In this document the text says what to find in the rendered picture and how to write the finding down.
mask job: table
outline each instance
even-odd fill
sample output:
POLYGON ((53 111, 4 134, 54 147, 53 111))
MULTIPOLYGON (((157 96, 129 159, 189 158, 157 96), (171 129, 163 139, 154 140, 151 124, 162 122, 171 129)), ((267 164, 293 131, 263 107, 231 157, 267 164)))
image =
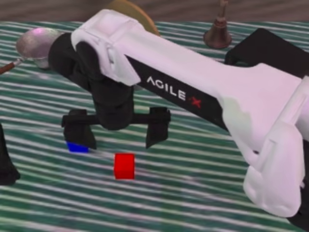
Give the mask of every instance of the table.
MULTIPOLYGON (((17 57, 14 42, 26 30, 72 31, 79 24, 0 23, 1 65, 17 57)), ((219 61, 257 27, 309 49, 309 23, 229 23, 233 42, 224 50, 204 45, 209 23, 157 26, 166 39, 219 61)), ((146 150, 144 125, 116 132, 94 126, 98 150, 89 154, 68 152, 60 126, 69 109, 94 112, 87 92, 31 62, 2 75, 0 90, 0 122, 22 174, 16 185, 0 188, 0 232, 299 231, 247 199, 247 165, 227 132, 146 90, 136 92, 136 109, 167 105, 169 139, 146 150), (116 152, 135 153, 136 180, 114 180, 116 152)))

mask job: metal strainer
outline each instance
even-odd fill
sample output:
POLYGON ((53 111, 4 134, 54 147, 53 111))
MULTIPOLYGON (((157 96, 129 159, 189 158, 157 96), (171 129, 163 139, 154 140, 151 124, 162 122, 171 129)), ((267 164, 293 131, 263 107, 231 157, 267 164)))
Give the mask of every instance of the metal strainer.
POLYGON ((16 42, 16 51, 20 57, 0 68, 3 74, 25 60, 32 60, 40 69, 48 69, 48 53, 53 42, 62 33, 51 28, 34 28, 22 34, 16 42))

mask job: red block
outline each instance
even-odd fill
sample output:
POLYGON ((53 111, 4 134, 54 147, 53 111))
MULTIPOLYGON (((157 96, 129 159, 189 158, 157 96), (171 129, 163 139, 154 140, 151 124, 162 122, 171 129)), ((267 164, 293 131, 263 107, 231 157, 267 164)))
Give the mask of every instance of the red block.
POLYGON ((116 179, 134 179, 134 154, 116 153, 114 158, 114 176, 116 179))

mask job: brown wall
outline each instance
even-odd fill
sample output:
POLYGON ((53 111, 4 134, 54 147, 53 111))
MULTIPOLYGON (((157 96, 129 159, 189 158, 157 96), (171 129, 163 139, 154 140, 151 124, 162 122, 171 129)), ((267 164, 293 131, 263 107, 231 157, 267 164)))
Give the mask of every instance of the brown wall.
MULTIPOLYGON (((131 0, 155 21, 212 21, 218 0, 131 0)), ((0 21, 85 21, 110 0, 0 0, 0 21)), ((231 0, 233 21, 309 21, 309 0, 231 0)))

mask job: pan handle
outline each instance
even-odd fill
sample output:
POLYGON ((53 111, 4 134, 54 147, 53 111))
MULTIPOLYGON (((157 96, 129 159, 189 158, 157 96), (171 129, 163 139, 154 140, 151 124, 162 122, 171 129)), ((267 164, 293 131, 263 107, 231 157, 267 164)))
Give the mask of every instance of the pan handle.
POLYGON ((8 72, 9 70, 15 68, 17 65, 21 64, 24 60, 22 58, 18 58, 16 61, 11 62, 3 67, 0 67, 0 75, 8 72))

